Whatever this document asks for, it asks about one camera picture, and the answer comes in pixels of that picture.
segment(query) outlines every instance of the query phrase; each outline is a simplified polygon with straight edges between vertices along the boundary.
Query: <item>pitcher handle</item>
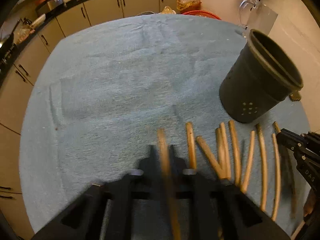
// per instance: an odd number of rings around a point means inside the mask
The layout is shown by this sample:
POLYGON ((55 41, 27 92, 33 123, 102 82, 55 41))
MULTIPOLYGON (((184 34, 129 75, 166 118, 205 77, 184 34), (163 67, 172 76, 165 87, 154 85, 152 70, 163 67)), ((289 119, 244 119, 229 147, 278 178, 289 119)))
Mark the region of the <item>pitcher handle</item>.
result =
POLYGON ((238 20, 239 20, 239 23, 240 23, 240 25, 241 25, 243 28, 245 28, 245 29, 246 29, 248 26, 245 25, 245 24, 243 24, 243 23, 241 22, 241 13, 242 13, 243 9, 244 9, 248 4, 251 4, 252 7, 253 7, 253 6, 255 5, 255 2, 252 1, 252 0, 243 0, 242 3, 241 3, 240 6, 239 6, 239 9, 238 9, 238 20))

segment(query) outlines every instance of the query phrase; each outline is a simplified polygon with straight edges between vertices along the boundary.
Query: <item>stainless steel appliance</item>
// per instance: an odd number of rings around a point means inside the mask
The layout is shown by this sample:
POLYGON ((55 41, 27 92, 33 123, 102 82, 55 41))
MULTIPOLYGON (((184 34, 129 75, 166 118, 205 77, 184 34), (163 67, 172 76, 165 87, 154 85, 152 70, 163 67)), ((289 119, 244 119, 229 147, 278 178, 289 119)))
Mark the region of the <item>stainless steel appliance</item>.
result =
POLYGON ((38 16, 48 13, 63 4, 63 0, 45 0, 36 7, 36 12, 38 16))

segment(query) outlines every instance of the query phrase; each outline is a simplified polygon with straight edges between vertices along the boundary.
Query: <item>dark container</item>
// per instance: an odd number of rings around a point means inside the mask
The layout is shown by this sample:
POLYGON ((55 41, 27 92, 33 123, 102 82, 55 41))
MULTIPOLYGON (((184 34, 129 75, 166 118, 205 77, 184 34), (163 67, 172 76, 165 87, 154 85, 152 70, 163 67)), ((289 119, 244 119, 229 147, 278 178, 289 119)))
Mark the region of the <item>dark container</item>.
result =
POLYGON ((249 123, 302 87, 301 75, 285 52, 268 36, 252 29, 219 95, 233 119, 249 123))

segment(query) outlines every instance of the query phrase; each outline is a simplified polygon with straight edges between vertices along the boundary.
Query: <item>black countertop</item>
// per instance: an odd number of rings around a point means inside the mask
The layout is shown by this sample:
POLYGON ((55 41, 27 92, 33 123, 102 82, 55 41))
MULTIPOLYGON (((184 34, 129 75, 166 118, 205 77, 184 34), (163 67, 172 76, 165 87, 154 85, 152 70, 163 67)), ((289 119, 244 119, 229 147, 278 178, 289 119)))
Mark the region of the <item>black countertop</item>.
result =
POLYGON ((12 50, 11 56, 9 59, 7 59, 6 64, 0 64, 0 87, 2 86, 2 83, 4 79, 6 78, 12 64, 15 62, 15 60, 18 58, 19 54, 24 50, 24 48, 28 45, 28 43, 35 37, 40 30, 42 30, 52 19, 54 19, 56 16, 62 14, 63 12, 69 10, 70 8, 83 3, 87 0, 71 0, 66 3, 66 6, 59 6, 55 8, 50 13, 46 14, 46 20, 42 25, 40 25, 34 33, 28 36, 22 43, 18 44, 14 47, 12 50))

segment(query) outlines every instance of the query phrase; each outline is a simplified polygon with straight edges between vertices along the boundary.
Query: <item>frying pan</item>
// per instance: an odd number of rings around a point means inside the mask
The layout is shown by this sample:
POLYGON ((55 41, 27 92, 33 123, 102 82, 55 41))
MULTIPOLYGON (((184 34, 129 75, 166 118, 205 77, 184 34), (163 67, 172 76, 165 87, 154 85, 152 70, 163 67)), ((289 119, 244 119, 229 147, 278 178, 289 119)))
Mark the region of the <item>frying pan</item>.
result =
POLYGON ((12 32, 10 35, 7 35, 4 37, 4 39, 2 39, 0 41, 0 60, 4 57, 4 55, 7 53, 7 51, 9 49, 11 49, 12 44, 13 44, 13 33, 16 30, 18 24, 19 24, 20 20, 18 20, 18 22, 16 23, 16 25, 14 26, 12 32))

